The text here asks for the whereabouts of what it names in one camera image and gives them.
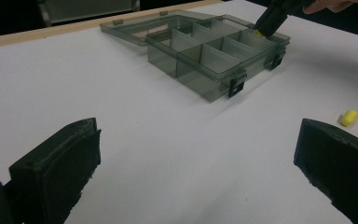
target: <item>human hand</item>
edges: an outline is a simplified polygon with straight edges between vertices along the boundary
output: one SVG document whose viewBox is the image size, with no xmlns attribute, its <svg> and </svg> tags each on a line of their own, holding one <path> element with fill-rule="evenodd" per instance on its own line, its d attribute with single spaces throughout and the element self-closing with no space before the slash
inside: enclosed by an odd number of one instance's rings
<svg viewBox="0 0 358 224">
<path fill-rule="evenodd" d="M 353 3 L 358 3 L 358 0 L 316 0 L 309 7 L 304 7 L 303 11 L 305 14 L 311 14 L 328 8 L 332 12 L 340 12 Z"/>
</svg>

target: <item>transparent storage box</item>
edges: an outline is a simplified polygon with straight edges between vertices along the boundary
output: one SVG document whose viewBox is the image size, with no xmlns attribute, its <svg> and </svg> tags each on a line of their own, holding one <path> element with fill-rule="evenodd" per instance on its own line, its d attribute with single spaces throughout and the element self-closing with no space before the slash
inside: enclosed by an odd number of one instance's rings
<svg viewBox="0 0 358 224">
<path fill-rule="evenodd" d="M 245 81 L 281 63 L 290 37 L 262 38 L 253 28 L 229 15 L 188 11 L 101 24 L 105 33 L 147 46 L 150 63 L 209 102 L 237 94 Z"/>
</svg>

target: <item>black object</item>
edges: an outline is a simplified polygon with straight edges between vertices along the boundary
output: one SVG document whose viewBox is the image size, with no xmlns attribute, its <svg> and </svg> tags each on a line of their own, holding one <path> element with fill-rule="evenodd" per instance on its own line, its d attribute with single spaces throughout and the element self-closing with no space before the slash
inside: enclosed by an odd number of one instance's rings
<svg viewBox="0 0 358 224">
<path fill-rule="evenodd" d="M 233 97 L 238 92 L 242 91 L 244 84 L 244 81 L 239 84 L 237 79 L 232 79 L 229 83 L 228 97 Z"/>
<path fill-rule="evenodd" d="M 310 183 L 358 224 L 358 138 L 330 124 L 303 119 L 295 154 Z"/>
<path fill-rule="evenodd" d="M 293 15 L 302 7 L 310 6 L 315 0 L 273 0 L 255 24 L 255 29 L 264 36 L 273 35 L 288 15 Z"/>
<path fill-rule="evenodd" d="M 0 218 L 12 220 L 0 223 L 63 223 L 101 163 L 100 133 L 95 119 L 69 124 L 11 165 Z"/>
</svg>

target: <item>yellow cap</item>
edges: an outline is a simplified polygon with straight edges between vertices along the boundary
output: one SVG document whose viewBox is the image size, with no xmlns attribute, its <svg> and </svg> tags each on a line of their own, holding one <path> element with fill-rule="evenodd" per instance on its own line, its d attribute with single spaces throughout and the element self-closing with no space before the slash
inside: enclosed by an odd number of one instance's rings
<svg viewBox="0 0 358 224">
<path fill-rule="evenodd" d="M 354 121 L 357 119 L 358 113 L 356 110 L 348 110 L 344 116 L 342 116 L 340 123 L 348 127 L 354 123 Z"/>
<path fill-rule="evenodd" d="M 260 37 L 265 37 L 263 34 L 260 33 L 260 31 L 255 30 L 255 35 L 260 36 Z"/>
</svg>

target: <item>white table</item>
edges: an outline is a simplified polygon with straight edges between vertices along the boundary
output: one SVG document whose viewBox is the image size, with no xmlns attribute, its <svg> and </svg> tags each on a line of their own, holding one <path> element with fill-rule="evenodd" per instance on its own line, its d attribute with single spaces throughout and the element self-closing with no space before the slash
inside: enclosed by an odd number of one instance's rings
<svg viewBox="0 0 358 224">
<path fill-rule="evenodd" d="M 245 1 L 198 12 L 255 22 Z M 0 181 L 68 123 L 97 118 L 102 164 L 65 223 L 351 223 L 293 165 L 303 118 L 358 110 L 358 35 L 290 17 L 282 64 L 209 104 L 98 27 L 0 47 Z M 345 131 L 358 136 L 358 120 Z"/>
</svg>

